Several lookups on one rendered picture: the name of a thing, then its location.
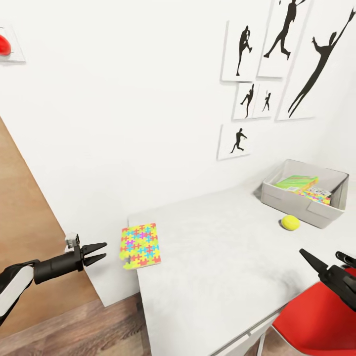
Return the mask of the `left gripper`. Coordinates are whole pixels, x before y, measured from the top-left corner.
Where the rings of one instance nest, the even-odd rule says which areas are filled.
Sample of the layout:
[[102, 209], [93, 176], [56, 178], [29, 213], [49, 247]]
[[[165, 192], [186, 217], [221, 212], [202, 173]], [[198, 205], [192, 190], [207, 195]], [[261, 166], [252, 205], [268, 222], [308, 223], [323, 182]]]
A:
[[106, 242], [90, 245], [75, 246], [74, 251], [63, 254], [51, 259], [51, 274], [53, 278], [62, 276], [71, 271], [83, 271], [84, 266], [88, 267], [95, 262], [105, 258], [106, 253], [85, 258], [85, 255], [90, 254], [98, 249], [107, 246]]

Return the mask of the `tennis ball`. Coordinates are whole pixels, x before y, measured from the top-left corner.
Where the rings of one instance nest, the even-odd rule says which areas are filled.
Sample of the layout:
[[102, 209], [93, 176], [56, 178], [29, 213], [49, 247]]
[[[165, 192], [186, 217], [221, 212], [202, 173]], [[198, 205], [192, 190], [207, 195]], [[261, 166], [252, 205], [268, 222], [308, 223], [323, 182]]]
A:
[[300, 226], [300, 222], [295, 216], [289, 215], [289, 216], [284, 216], [282, 219], [282, 225], [285, 227], [287, 230], [296, 230]]

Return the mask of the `jigsaw puzzle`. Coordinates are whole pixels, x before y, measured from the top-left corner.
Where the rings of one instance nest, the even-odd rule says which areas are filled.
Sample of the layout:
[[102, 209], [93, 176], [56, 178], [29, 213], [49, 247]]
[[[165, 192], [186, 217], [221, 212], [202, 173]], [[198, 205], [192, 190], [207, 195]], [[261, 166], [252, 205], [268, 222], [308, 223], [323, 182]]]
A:
[[131, 262], [123, 266], [125, 270], [161, 263], [156, 223], [122, 229], [119, 259], [129, 256]]
[[310, 191], [304, 190], [300, 195], [304, 196], [306, 198], [312, 199], [312, 200], [314, 200], [316, 202], [323, 203], [325, 205], [329, 205], [329, 203], [330, 203], [330, 198], [327, 198], [325, 196], [321, 196], [321, 195], [318, 195], [318, 194], [314, 194], [314, 193], [312, 193]]

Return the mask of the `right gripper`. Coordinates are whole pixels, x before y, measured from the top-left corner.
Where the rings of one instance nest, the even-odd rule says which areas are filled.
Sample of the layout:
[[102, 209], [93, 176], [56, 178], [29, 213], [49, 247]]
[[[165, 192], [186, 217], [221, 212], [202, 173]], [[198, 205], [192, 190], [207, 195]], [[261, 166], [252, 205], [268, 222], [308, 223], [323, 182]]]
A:
[[320, 281], [334, 291], [349, 308], [356, 312], [356, 276], [337, 265], [332, 265], [327, 269], [329, 266], [326, 263], [303, 248], [299, 252], [311, 267], [319, 273], [318, 277]]

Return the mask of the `board game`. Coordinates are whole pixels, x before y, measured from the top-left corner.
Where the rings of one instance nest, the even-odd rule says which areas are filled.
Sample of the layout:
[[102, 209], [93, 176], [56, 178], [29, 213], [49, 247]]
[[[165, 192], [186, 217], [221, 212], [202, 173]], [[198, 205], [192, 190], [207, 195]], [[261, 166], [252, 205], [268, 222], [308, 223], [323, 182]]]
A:
[[318, 178], [316, 176], [291, 176], [274, 186], [300, 195], [304, 190], [318, 183]]
[[325, 190], [323, 190], [323, 189], [321, 189], [319, 187], [316, 187], [314, 185], [311, 186], [310, 188], [308, 188], [307, 191], [310, 191], [310, 192], [312, 192], [314, 194], [318, 194], [318, 195], [321, 195], [321, 196], [325, 196], [327, 198], [330, 198], [331, 195], [332, 195], [332, 193], [327, 192], [327, 191], [325, 191]]

